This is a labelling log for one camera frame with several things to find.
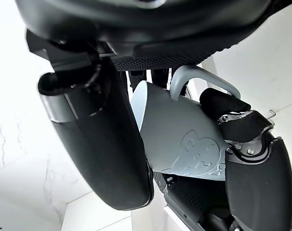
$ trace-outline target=white marble wall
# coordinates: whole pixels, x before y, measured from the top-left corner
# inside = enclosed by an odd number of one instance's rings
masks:
[[[67,203],[92,190],[59,141],[37,81],[51,71],[28,52],[14,1],[0,1],[0,196],[61,223]]]

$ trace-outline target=mug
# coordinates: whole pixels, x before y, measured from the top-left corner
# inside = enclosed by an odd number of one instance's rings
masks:
[[[185,65],[175,72],[169,91],[140,82],[131,106],[153,171],[225,180],[225,152],[230,145],[199,102],[180,96],[183,85],[197,77],[240,98],[239,91],[223,79],[197,66]]]

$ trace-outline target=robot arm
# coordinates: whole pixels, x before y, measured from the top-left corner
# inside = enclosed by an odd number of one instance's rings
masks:
[[[214,89],[200,103],[216,120],[225,142],[230,211],[245,231],[283,231],[292,226],[292,170],[282,138],[251,106]]]

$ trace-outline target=white wall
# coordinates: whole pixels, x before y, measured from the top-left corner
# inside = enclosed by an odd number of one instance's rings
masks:
[[[59,223],[52,223],[33,211],[0,197],[0,227],[3,231],[58,231]]]
[[[103,230],[104,227],[107,228],[130,216],[130,211],[117,211],[111,208],[93,192],[68,204],[62,231]],[[121,231],[130,231],[132,228],[131,222],[128,226],[128,220],[121,222],[118,226],[122,227]]]
[[[277,113],[273,134],[284,139],[292,163],[292,5],[202,65],[237,87],[253,109]]]
[[[0,1],[0,196],[61,224],[67,203],[92,189],[59,141],[37,91],[52,71],[31,54],[14,0]]]

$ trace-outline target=gray handle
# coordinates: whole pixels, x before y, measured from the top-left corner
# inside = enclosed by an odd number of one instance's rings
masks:
[[[200,68],[195,65],[184,65],[179,67],[172,78],[171,88],[170,88],[170,96],[173,100],[178,101],[181,89],[183,86],[193,78],[201,78],[210,82],[218,87],[221,87],[228,92],[230,92],[233,96],[240,99],[240,92],[230,83],[226,82],[224,79],[206,71],[203,68]]]

